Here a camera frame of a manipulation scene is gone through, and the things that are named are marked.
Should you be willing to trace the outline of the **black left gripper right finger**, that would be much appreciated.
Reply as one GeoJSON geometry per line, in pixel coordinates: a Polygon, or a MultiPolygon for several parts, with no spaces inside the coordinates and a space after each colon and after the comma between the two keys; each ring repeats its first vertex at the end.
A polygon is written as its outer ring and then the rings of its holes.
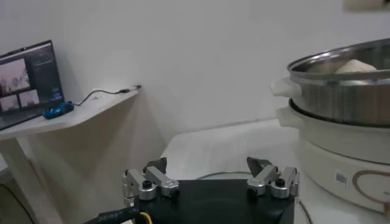
{"type": "Polygon", "coordinates": [[[266,159],[247,157],[252,178],[247,180],[249,198],[262,197],[267,191],[278,199],[299,196],[300,173],[295,167],[280,170],[266,159]]]}

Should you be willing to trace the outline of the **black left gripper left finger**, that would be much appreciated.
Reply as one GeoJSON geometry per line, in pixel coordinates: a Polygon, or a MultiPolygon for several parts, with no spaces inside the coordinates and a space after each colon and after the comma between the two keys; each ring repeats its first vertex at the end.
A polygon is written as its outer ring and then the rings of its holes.
{"type": "Polygon", "coordinates": [[[166,176],[167,158],[149,161],[142,172],[126,169],[122,175],[123,202],[130,206],[135,199],[153,201],[158,197],[177,200],[180,195],[180,184],[166,176]]]}

